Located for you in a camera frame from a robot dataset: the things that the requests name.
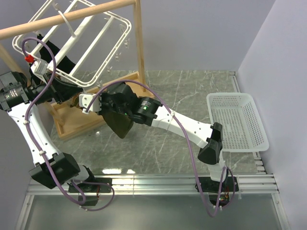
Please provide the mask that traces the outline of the patterned striped underwear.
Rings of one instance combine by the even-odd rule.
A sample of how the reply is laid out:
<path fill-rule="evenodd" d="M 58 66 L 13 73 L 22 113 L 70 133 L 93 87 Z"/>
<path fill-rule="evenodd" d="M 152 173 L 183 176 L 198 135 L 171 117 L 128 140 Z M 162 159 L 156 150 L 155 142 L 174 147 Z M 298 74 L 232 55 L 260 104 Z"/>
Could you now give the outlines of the patterned striped underwear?
<path fill-rule="evenodd" d="M 70 98 L 67 102 L 69 107 L 76 107 L 76 108 L 80 108 L 79 105 L 79 94 L 73 96 L 72 98 Z"/>

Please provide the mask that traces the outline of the olive green underwear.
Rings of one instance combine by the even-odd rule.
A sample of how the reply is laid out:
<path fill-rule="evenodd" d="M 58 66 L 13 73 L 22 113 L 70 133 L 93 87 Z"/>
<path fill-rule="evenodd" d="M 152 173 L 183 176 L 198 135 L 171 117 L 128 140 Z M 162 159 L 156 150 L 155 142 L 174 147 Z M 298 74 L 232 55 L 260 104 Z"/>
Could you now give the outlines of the olive green underwear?
<path fill-rule="evenodd" d="M 102 117 L 112 131 L 121 139 L 125 138 L 134 124 L 127 115 L 112 111 L 102 114 Z"/>

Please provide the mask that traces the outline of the white plastic clip hanger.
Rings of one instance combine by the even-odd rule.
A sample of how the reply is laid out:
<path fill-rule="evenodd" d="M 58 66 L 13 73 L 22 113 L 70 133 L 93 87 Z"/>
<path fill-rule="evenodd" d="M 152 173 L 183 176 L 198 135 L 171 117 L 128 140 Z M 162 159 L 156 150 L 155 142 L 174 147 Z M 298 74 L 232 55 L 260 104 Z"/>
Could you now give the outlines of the white plastic clip hanger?
<path fill-rule="evenodd" d="M 82 3 L 86 7 L 95 6 L 93 3 L 86 1 L 86 0 L 73 0 L 70 3 L 70 5 L 68 6 L 68 8 L 65 10 L 64 13 L 71 12 L 74 8 L 77 7 L 78 3 Z M 34 22 L 34 21 L 38 21 L 39 19 L 41 19 L 43 14 L 46 12 L 46 10 L 48 8 L 51 7 L 51 5 L 53 5 L 55 10 L 58 10 L 58 8 L 56 7 L 55 1 L 47 0 L 42 5 L 42 7 L 40 7 L 40 9 L 34 14 L 34 16 L 30 19 L 29 23 Z M 82 87 L 82 88 L 89 88 L 89 87 L 94 86 L 95 84 L 98 85 L 98 84 L 102 83 L 102 76 L 104 74 L 104 71 L 107 70 L 107 72 L 109 72 L 111 67 L 109 67 L 108 65 L 110 64 L 110 62 L 112 61 L 112 59 L 114 57 L 115 57 L 115 59 L 117 59 L 117 56 L 119 54 L 118 51 L 121 48 L 122 44 L 124 42 L 128 41 L 126 38 L 130 34 L 131 29 L 132 29 L 132 25 L 131 25 L 129 20 L 127 20 L 127 19 L 125 19 L 125 18 L 123 18 L 123 17 L 121 17 L 117 14 L 114 14 L 113 12 L 110 12 L 110 11 L 103 12 L 103 14 L 106 16 L 105 25 L 99 31 L 99 33 L 95 37 L 95 39 L 93 39 L 93 41 L 91 42 L 89 47 L 86 49 L 84 54 L 81 56 L 81 58 L 76 62 L 75 66 L 73 67 L 72 70 L 60 70 L 59 64 L 62 60 L 64 60 L 65 56 L 74 47 L 74 45 L 80 40 L 81 35 L 83 35 L 85 33 L 86 28 L 89 26 L 90 22 L 92 22 L 94 16 L 85 17 L 85 19 L 82 20 L 80 25 L 75 30 L 72 29 L 72 27 L 70 26 L 68 21 L 65 22 L 68 25 L 71 36 L 66 41 L 66 43 L 61 48 L 59 48 L 59 52 L 56 55 L 54 55 L 55 60 L 56 60 L 56 64 L 57 64 L 56 74 L 59 75 L 60 77 L 63 77 L 64 79 L 78 85 L 79 87 Z M 111 49 L 111 51 L 109 52 L 109 54 L 107 55 L 105 60 L 102 62 L 102 64 L 98 68 L 98 70 L 95 72 L 95 74 L 93 75 L 93 77 L 89 81 L 83 81 L 81 79 L 78 79 L 76 77 L 76 74 L 79 71 L 81 65 L 84 64 L 84 62 L 88 59 L 89 55 L 96 48 L 98 42 L 100 42 L 102 40 L 102 37 L 106 34 L 106 32 L 110 28 L 111 24 L 115 21 L 120 22 L 119 25 L 120 25 L 120 28 L 121 28 L 121 35 L 120 35 L 119 39 L 114 44 L 113 48 Z M 40 40 L 42 40 L 44 43 L 47 44 L 47 42 L 50 40 L 52 35 L 54 35 L 54 33 L 58 29 L 59 29 L 59 25 L 52 26 L 51 29 L 47 32 L 46 35 L 42 35 L 43 38 L 40 39 Z M 22 55 L 24 53 L 23 53 L 23 50 L 22 50 L 22 47 L 21 47 L 21 43 L 22 43 L 22 40 L 24 39 L 24 36 L 25 36 L 25 34 L 17 35 L 12 40 L 12 47 L 14 48 L 15 51 L 19 52 Z M 39 51 L 41 51 L 43 48 L 45 48 L 45 47 L 42 46 L 40 43 L 38 43 L 38 45 L 36 45 L 35 48 L 33 48 L 31 50 L 30 53 L 29 52 L 27 52 L 27 53 L 30 54 L 31 56 L 33 56 L 35 60 L 37 60 L 39 58 L 39 57 L 37 57 L 37 53 L 39 53 Z"/>

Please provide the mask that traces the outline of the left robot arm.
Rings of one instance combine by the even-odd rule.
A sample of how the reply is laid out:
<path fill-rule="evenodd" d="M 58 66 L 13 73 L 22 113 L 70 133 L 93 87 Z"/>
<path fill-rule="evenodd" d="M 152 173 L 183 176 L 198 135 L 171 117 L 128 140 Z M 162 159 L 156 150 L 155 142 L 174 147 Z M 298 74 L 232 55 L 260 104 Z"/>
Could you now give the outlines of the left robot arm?
<path fill-rule="evenodd" d="M 82 89 L 58 79 L 50 86 L 43 82 L 29 87 L 24 74 L 12 71 L 2 74 L 0 82 L 3 85 L 0 108 L 19 127 L 32 154 L 35 166 L 29 172 L 31 178 L 49 189 L 68 184 L 70 193 L 109 193 L 112 180 L 99 181 L 88 167 L 60 151 L 52 143 L 38 112 L 37 105 L 53 99 L 64 102 Z"/>

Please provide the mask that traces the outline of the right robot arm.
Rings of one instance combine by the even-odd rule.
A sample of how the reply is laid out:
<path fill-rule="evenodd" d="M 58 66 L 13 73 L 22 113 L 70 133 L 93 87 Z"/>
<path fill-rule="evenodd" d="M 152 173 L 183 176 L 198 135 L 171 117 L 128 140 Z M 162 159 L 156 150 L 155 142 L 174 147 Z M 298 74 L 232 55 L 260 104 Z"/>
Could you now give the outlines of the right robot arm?
<path fill-rule="evenodd" d="M 202 191 L 237 192 L 237 179 L 223 160 L 223 126 L 220 123 L 206 124 L 171 110 L 159 97 L 139 97 L 128 85 L 129 80 L 119 80 L 103 87 L 97 93 L 100 106 L 97 114 L 120 137 L 124 138 L 133 124 L 161 128 L 196 144 L 197 155 L 210 172 L 210 178 L 199 179 L 196 187 Z"/>

